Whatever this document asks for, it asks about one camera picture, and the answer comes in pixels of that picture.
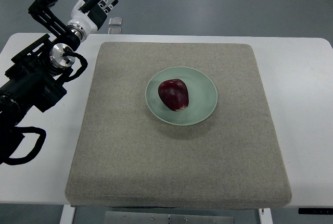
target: red apple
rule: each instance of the red apple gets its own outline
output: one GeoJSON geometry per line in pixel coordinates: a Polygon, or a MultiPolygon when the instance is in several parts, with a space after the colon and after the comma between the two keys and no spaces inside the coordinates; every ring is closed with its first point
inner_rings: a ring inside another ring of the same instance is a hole
{"type": "Polygon", "coordinates": [[[162,82],[158,86],[158,95],[162,102],[172,111],[179,111],[188,106],[188,91],[181,79],[162,82]]]}

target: robotic arm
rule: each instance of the robotic arm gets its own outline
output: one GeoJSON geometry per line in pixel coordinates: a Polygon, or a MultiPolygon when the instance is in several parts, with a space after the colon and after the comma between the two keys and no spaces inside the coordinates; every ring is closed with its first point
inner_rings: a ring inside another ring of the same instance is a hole
{"type": "Polygon", "coordinates": [[[50,10],[57,1],[35,0],[28,9],[56,38],[50,41],[49,35],[44,35],[14,56],[11,59],[14,65],[5,72],[9,81],[0,88],[0,164],[24,164],[39,153],[46,138],[45,130],[16,125],[32,106],[44,112],[67,93],[63,84],[79,77],[88,64],[75,51],[89,34],[100,29],[118,3],[118,0],[110,5],[109,0],[79,0],[72,10],[72,19],[65,25],[50,10]],[[81,67],[70,76],[76,58],[81,67]],[[24,133],[40,135],[35,147],[26,157],[10,158],[24,133]]]}

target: concrete floor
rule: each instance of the concrete floor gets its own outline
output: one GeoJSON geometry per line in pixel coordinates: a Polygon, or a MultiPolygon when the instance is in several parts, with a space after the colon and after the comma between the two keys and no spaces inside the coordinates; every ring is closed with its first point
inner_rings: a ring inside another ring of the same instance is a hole
{"type": "MultiPolygon", "coordinates": [[[[33,1],[0,0],[0,50],[14,33],[47,32],[28,14],[33,1]]],[[[67,23],[76,1],[59,0],[52,11],[67,23]]],[[[119,0],[111,13],[123,18],[122,34],[325,38],[333,45],[332,14],[332,0],[119,0]]],[[[105,34],[108,28],[105,23],[98,33],[105,34]]],[[[60,209],[2,204],[0,223],[59,223],[60,209]]],[[[74,221],[91,223],[85,220],[97,218],[101,211],[78,210],[74,221]]],[[[333,223],[331,216],[326,222],[322,216],[299,216],[296,209],[273,209],[272,215],[274,223],[333,223]]],[[[258,223],[258,218],[248,223],[258,223]]]]}

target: plate rim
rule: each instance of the plate rim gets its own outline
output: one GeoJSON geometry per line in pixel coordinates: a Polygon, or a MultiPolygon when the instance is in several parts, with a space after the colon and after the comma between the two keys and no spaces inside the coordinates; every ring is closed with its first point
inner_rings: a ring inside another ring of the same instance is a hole
{"type": "Polygon", "coordinates": [[[219,100],[219,95],[218,95],[218,92],[217,92],[217,89],[216,89],[216,86],[215,86],[214,82],[213,82],[212,79],[210,79],[210,78],[208,77],[208,75],[206,75],[205,73],[203,73],[203,72],[201,72],[200,70],[197,70],[197,69],[195,69],[195,68],[191,68],[191,67],[187,67],[187,66],[174,66],[174,67],[169,67],[169,68],[162,69],[162,70],[160,70],[159,72],[157,72],[156,74],[154,74],[154,75],[152,76],[152,78],[150,78],[150,80],[148,81],[148,83],[147,83],[147,85],[146,85],[145,99],[146,99],[147,107],[149,108],[150,112],[152,112],[152,114],[153,114],[154,116],[156,116],[158,119],[160,119],[161,121],[164,121],[164,122],[166,122],[166,123],[168,123],[168,124],[172,124],[172,125],[176,125],[176,126],[190,126],[190,125],[198,124],[198,123],[200,123],[200,122],[206,120],[206,119],[207,119],[207,118],[208,118],[208,117],[214,112],[214,110],[216,109],[216,106],[217,106],[217,102],[218,102],[218,100],[219,100]],[[187,123],[186,123],[186,124],[173,123],[173,122],[166,121],[166,120],[162,119],[161,117],[157,116],[157,115],[153,112],[153,110],[151,110],[151,108],[149,107],[148,100],[147,100],[147,89],[148,89],[148,86],[149,86],[150,82],[151,82],[152,79],[153,79],[154,77],[156,77],[159,73],[164,72],[164,71],[166,71],[166,70],[168,70],[168,69],[174,69],[174,68],[193,69],[193,70],[195,70],[195,71],[197,71],[197,72],[203,74],[203,75],[204,75],[205,77],[207,77],[208,80],[213,84],[213,87],[214,87],[214,89],[215,89],[215,93],[216,93],[216,102],[215,102],[215,105],[214,105],[212,111],[211,111],[211,112],[210,112],[205,118],[203,118],[202,120],[197,121],[197,122],[195,122],[195,123],[189,123],[189,124],[187,124],[187,123]]]}

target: plate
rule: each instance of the plate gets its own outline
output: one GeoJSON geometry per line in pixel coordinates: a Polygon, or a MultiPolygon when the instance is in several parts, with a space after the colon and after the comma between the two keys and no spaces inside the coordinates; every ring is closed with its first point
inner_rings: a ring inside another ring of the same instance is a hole
{"type": "Polygon", "coordinates": [[[217,104],[213,81],[199,70],[172,67],[158,72],[147,84],[146,102],[150,111],[162,121],[174,125],[193,125],[209,117],[217,104]],[[180,111],[167,108],[158,95],[158,86],[170,79],[181,79],[188,90],[188,107],[180,111]]]}

